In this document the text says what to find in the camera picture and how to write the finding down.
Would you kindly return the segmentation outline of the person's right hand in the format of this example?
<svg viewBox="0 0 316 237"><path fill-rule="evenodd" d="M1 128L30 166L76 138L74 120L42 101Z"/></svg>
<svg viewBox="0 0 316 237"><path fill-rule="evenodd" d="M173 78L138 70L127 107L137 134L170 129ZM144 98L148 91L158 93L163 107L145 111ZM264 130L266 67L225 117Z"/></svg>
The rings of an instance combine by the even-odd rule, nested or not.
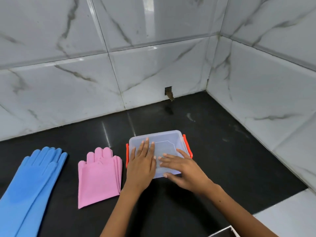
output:
<svg viewBox="0 0 316 237"><path fill-rule="evenodd" d="M184 160L182 162L162 162L162 157L158 157L160 167L181 172L181 177L184 179L184 187L181 188L205 196L213 192L217 188L217 185L207 177L198 164L186 152L180 149L176 151L183 156Z"/></svg>

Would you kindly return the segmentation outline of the person's left hand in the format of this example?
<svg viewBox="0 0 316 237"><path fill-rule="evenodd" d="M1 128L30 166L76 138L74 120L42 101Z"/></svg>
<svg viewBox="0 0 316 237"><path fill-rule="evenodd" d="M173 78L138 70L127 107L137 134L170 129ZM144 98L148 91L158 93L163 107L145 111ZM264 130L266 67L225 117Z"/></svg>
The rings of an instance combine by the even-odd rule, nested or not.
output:
<svg viewBox="0 0 316 237"><path fill-rule="evenodd" d="M127 166L127 177L124 184L125 188L136 188L140 191L144 191L151 183L155 174L153 174L153 156L155 151L155 143L152 142L148 149L146 157L143 157L143 145L145 141L142 141L138 150L135 152L135 159Z"/></svg>

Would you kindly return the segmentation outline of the clear plastic box orange latches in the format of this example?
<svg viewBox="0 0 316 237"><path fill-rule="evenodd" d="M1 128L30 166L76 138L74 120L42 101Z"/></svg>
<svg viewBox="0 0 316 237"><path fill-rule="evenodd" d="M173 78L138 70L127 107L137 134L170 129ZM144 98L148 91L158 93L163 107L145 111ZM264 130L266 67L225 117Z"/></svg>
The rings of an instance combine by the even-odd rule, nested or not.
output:
<svg viewBox="0 0 316 237"><path fill-rule="evenodd" d="M189 155L190 158L193 158L193 154L187 142L186 135L182 134L178 130L166 131L132 137L129 140L129 143L126 144L126 167L128 166L129 157L131 155L132 149L136 148L136 150L138 150L141 142L145 141L146 138L149 139L149 147L151 146L152 142L155 143L154 155L157 158L159 156L163 157L164 153L181 156L176 151L177 149L181 149L182 151L186 152L186 154Z"/></svg>

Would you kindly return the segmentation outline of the person's right forearm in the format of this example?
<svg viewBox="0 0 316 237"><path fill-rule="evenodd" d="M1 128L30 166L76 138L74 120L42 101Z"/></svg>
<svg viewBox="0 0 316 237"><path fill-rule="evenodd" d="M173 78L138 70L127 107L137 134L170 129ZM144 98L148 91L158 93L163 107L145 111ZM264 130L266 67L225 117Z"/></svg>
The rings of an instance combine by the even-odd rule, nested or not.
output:
<svg viewBox="0 0 316 237"><path fill-rule="evenodd" d="M232 199L219 185L209 185L205 190L205 196L221 212L240 237L278 237Z"/></svg>

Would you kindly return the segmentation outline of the person's left forearm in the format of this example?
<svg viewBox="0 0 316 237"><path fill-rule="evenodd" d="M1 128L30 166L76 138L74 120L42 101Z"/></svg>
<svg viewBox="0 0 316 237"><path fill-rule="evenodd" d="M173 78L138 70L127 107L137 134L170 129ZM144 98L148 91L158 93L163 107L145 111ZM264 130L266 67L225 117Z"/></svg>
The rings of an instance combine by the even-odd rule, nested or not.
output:
<svg viewBox="0 0 316 237"><path fill-rule="evenodd" d="M133 208L142 191L123 188L100 237L125 237Z"/></svg>

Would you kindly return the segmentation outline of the pink rubber glove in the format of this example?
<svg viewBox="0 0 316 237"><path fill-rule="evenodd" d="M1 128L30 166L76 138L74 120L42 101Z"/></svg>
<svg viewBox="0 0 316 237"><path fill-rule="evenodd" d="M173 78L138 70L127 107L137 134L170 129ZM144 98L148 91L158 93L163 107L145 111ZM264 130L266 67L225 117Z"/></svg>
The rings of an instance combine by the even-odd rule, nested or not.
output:
<svg viewBox="0 0 316 237"><path fill-rule="evenodd" d="M122 181L122 171L123 171L123 162L119 156L113 156L114 159L114 166L115 166L115 173L116 173L116 183L118 193L121 192L121 181Z"/></svg>
<svg viewBox="0 0 316 237"><path fill-rule="evenodd" d="M78 163L78 209L120 195L113 151L97 147Z"/></svg>

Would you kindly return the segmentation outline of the blue long rubber glove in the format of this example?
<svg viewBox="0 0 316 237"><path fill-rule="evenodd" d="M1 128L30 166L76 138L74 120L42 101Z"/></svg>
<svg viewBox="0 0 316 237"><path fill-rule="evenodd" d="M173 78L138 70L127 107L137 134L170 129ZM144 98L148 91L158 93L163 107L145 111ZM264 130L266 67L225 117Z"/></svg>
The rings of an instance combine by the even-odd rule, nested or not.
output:
<svg viewBox="0 0 316 237"><path fill-rule="evenodd" d="M29 210L56 171L62 149L44 147L26 156L0 199L0 237L16 237Z"/></svg>
<svg viewBox="0 0 316 237"><path fill-rule="evenodd" d="M50 194L68 156L68 154L63 152L61 148L51 148L51 150L54 151L53 162L57 163L57 166L30 207L16 237L37 237L38 235Z"/></svg>

